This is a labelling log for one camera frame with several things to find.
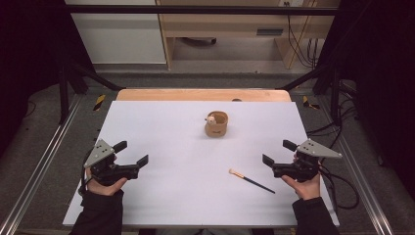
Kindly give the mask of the black handled makeup brush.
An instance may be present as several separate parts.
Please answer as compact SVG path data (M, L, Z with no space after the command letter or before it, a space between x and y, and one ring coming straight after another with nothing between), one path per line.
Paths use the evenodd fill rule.
M260 184L260 183L258 183L258 182L256 182L256 181L254 181L254 180L252 180L252 179L250 179L250 178L246 177L246 176L245 176L245 175L243 175L242 173L237 172L237 171L235 171L235 170L234 170L234 169L232 169L232 168L229 168L228 172L229 172L230 174L233 174L233 175L235 175L235 176L237 176L237 177L241 178L241 179L244 179L245 181L248 181L249 183L251 183L251 184L255 185L256 187L259 187L259 188L261 188L261 189L263 189L263 190L265 190L265 191L267 191L267 192L270 192L270 193L272 193L272 194L276 194L276 192L275 192L274 190L272 190L272 189L270 189L270 188L268 188L268 187L266 187L266 186L264 186L264 185L262 185L262 184Z

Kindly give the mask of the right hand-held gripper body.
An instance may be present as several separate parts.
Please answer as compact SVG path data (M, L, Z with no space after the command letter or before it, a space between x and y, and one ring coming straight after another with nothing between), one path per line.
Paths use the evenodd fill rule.
M320 169L320 158L340 159L343 155L311 139L299 144L294 152L296 159L291 164L276 164L271 169L275 177L288 175L294 180L304 182L312 179Z

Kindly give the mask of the yellow black striped tape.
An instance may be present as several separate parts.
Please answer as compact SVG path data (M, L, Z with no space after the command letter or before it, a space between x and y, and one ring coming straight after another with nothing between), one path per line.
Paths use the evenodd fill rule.
M309 100L308 100L307 96L302 96L302 104L306 108L310 108L310 109L313 109L313 110L320 110L319 105L313 105L313 104L309 103Z
M94 105L93 111L99 111L100 110L105 98L106 98L106 95L104 95L104 94L99 95L99 97L97 98L96 103Z

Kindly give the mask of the light wooden desk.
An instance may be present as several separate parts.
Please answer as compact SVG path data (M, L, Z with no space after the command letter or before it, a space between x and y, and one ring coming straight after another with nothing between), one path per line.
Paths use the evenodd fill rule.
M341 0L155 0L159 6L248 6L337 8ZM307 38L326 38L332 16L186 15L161 14L163 37L265 37L276 42L284 66L290 69ZM256 36L258 28L283 28L281 36Z

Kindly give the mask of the black horizontal frame bar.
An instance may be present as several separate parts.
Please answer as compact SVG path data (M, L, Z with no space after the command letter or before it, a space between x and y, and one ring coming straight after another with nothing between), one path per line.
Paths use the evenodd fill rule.
M70 13L334 16L338 8L248 6L66 5Z

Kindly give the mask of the aluminium rail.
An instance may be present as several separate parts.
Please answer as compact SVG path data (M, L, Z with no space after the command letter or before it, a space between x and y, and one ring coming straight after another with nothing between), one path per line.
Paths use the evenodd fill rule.
M54 160L57 151L59 150L69 127L79 109L79 105L83 100L82 95L74 95L69 106L69 114L60 123L49 141L47 148L43 152L36 168L25 184L23 191L14 204L12 210L9 212L6 219L0 225L0 235L14 235L25 215L36 191L38 190L52 160Z
M354 105L349 99L343 99L339 104L335 105L335 110L331 111L331 103L325 97L318 98L321 104L323 114L328 121L336 121L344 123L345 115L355 110ZM336 138L332 142L333 147L343 154L343 161L349 173L353 185L357 191L360 204L365 208L371 223L376 230L377 235L393 235L393 230L387 219L375 193L365 176L363 170L359 166L355 154L352 152L350 145L344 136L344 130L340 130L336 134Z

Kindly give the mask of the round wooden brush holder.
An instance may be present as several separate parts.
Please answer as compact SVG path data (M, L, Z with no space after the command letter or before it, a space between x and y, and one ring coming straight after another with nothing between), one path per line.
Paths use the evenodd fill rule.
M210 112L205 118L205 133L208 137L217 138L226 134L228 116L222 111Z

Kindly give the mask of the black curtain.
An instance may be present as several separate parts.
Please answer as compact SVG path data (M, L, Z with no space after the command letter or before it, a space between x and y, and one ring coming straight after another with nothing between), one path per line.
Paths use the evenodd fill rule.
M320 61L357 86L359 111L415 200L415 0L340 0Z
M41 27L54 32L68 58L92 70L65 0L0 0L0 156L12 142L28 98L59 82L61 66Z

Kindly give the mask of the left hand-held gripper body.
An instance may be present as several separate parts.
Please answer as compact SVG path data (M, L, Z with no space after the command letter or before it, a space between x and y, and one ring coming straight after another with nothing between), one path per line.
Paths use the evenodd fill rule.
M137 164L116 164L113 146L103 139L98 140L92 148L84 167L89 167L92 177L104 186L110 186L121 178L137 179L140 169Z

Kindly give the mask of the grey label plate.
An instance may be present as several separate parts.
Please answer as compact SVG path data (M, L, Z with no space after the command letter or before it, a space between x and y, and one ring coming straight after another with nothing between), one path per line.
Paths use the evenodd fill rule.
M256 36L281 36L283 33L283 28L258 28Z

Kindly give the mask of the white cabinet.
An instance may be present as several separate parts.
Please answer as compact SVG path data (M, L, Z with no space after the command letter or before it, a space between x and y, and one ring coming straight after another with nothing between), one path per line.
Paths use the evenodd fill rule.
M165 64L157 14L72 14L94 65Z

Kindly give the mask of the person's right hand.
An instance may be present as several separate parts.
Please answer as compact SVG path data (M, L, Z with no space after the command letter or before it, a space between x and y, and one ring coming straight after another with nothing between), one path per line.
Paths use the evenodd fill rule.
M298 196L303 200L311 200L321 196L320 193L320 174L317 173L312 179L304 182L295 181L288 175L283 175L282 180L292 187Z

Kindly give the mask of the black metal frame stand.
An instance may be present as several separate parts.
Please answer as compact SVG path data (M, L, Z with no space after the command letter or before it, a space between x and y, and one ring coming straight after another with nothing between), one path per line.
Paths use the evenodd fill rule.
M104 85L105 87L113 90L122 90L121 86L118 86L97 73L88 68L72 63L63 65L59 71L59 88L60 88L60 105L61 105L61 118L59 124L64 123L69 118L69 92L68 85L72 87L76 94L85 94L88 90L88 86L84 81L84 77L89 77L94 81Z
M304 74L300 78L283 85L280 90L290 91L297 86L316 78L315 84L312 87L312 92L315 95L325 94L328 89L331 90L330 95L330 118L335 125L341 125L341 117L339 114L339 95L340 95L340 74L334 66L323 64L316 69Z

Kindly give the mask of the person's left hand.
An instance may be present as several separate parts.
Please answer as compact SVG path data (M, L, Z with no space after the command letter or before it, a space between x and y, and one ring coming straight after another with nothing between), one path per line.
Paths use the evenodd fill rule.
M85 169L85 173L87 177L90 177L91 180L86 184L86 188L88 191L102 196L113 196L116 192L118 192L122 186L127 182L126 178L121 178L116 183L110 186L101 185L97 182L93 177L89 167Z

